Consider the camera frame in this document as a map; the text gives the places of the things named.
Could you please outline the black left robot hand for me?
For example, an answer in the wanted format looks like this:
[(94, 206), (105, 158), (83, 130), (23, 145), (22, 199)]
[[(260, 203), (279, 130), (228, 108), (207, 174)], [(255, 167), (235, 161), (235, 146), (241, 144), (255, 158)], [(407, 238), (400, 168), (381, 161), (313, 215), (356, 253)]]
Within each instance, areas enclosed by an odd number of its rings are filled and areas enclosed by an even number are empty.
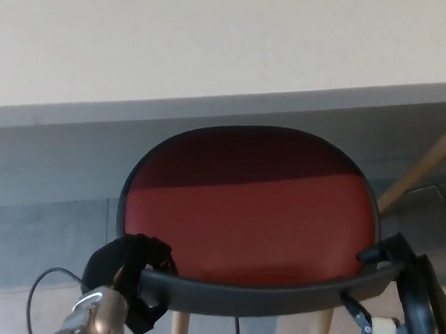
[(146, 267), (177, 275), (172, 248), (162, 240), (144, 234), (126, 234), (109, 242), (91, 255), (82, 276), (82, 292), (110, 286), (126, 299), (125, 325), (133, 334), (151, 331), (168, 311), (166, 303), (150, 307), (139, 296), (141, 272)]

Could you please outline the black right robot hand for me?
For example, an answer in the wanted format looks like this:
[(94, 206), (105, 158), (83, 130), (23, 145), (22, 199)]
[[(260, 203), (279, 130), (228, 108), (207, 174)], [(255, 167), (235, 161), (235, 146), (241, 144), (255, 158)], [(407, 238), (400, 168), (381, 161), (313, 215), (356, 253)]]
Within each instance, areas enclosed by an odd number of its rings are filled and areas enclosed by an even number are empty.
[(401, 234), (382, 240), (362, 251), (358, 260), (366, 265), (377, 262), (399, 264), (395, 278), (404, 322), (397, 318), (372, 316), (356, 299), (344, 292), (342, 304), (361, 334), (446, 334), (446, 294), (426, 254), (416, 255)]

